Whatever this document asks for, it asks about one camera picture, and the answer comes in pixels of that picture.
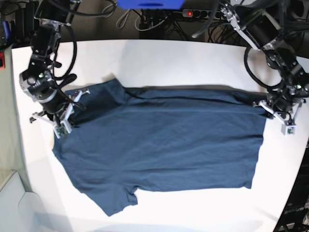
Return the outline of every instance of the white table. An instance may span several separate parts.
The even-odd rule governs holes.
[[[73,69],[78,79],[69,88],[116,77],[125,87],[226,85],[247,91],[265,91],[247,74],[243,54],[242,47],[208,43],[79,42]],[[164,193],[137,190],[137,206],[129,206],[123,212],[107,217],[71,184],[51,151],[53,131],[49,125],[39,121],[29,123],[31,114],[42,109],[19,87],[19,74],[28,67],[30,55],[29,47],[13,50],[17,107],[31,186],[41,197],[55,230],[273,231],[291,192],[308,141],[307,105],[297,118],[295,136],[284,137],[281,124],[267,120],[252,189]],[[58,61],[63,67],[57,70],[58,76],[69,66],[71,56],[72,44],[61,44]],[[279,74],[266,65],[263,54],[251,52],[249,62],[253,72],[267,84],[280,80]],[[299,62],[308,72],[309,60],[300,58]]]

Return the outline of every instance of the blue box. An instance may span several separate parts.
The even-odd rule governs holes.
[[[123,9],[180,9],[185,0],[118,0]]]

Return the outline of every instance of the wrinkled fabric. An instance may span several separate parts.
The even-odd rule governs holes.
[[[54,154],[73,185],[111,216],[137,188],[251,188],[263,142],[264,95],[235,90],[89,87]]]

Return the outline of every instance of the shirt sleeve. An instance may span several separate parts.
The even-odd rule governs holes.
[[[129,205],[136,205],[137,198],[133,191],[129,191],[119,184],[105,184],[104,186],[91,191],[83,191],[92,199],[107,216],[121,212]]]

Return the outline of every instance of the blue t-shirt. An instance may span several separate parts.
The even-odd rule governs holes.
[[[54,154],[73,185],[107,215],[137,204],[137,188],[178,191],[251,188],[266,118],[234,90],[90,86],[55,139]]]

